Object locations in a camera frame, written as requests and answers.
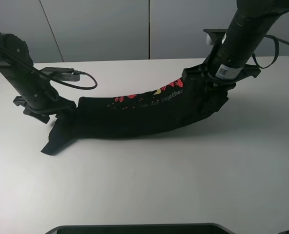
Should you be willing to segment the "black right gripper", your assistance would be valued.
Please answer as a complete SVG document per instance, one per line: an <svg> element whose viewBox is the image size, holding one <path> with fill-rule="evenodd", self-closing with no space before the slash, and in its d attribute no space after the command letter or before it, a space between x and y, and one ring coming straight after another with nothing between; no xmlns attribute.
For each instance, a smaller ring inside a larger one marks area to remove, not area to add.
<svg viewBox="0 0 289 234"><path fill-rule="evenodd" d="M209 72L207 65L202 63L200 65L184 69L182 78L184 80L189 79L191 81L200 81L205 84L204 88L206 90L231 90L235 88L237 82L248 77L257 78L260 73L261 70L258 68L258 66L246 64L236 78L217 78Z"/></svg>

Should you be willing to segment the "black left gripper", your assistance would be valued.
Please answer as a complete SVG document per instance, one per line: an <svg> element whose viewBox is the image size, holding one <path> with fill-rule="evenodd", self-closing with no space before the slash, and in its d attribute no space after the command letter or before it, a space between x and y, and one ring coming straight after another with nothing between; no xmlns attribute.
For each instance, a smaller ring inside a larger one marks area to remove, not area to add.
<svg viewBox="0 0 289 234"><path fill-rule="evenodd" d="M51 115L63 114L76 108L74 101L70 101L59 95L57 95L55 100L46 95L43 97L39 95L32 97L16 96L13 103L16 106L22 106L25 115L33 117L44 124L49 122Z"/></svg>

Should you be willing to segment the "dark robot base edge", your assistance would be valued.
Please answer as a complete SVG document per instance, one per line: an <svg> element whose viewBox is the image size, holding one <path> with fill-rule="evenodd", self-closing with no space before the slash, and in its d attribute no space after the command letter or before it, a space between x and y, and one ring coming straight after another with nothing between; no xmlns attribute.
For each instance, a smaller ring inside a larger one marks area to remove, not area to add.
<svg viewBox="0 0 289 234"><path fill-rule="evenodd" d="M231 234L232 231L214 223L200 224L134 224L134 225L66 225L48 234Z"/></svg>

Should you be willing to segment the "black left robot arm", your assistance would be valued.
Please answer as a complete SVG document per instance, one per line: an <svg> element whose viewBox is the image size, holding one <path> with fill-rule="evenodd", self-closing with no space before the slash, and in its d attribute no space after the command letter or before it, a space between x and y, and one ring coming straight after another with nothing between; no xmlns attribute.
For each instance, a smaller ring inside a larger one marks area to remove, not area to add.
<svg viewBox="0 0 289 234"><path fill-rule="evenodd" d="M50 79L37 73L25 41L0 32L0 73L19 93L13 103L23 113L48 123L51 115L75 109L73 101L60 97Z"/></svg>

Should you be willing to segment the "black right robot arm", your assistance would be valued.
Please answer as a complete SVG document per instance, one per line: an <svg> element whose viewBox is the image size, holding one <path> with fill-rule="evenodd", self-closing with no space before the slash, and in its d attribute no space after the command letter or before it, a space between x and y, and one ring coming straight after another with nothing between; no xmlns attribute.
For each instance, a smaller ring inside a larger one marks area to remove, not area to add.
<svg viewBox="0 0 289 234"><path fill-rule="evenodd" d="M206 31L213 40L213 48L202 64L183 70L183 80L201 81L211 88L232 89L240 80L259 76L263 67L258 63L248 65L247 61L256 60L254 52L263 38L274 41L273 61L277 60L279 43L289 45L289 42L267 33L288 12L289 0L237 1L237 11L227 30Z"/></svg>

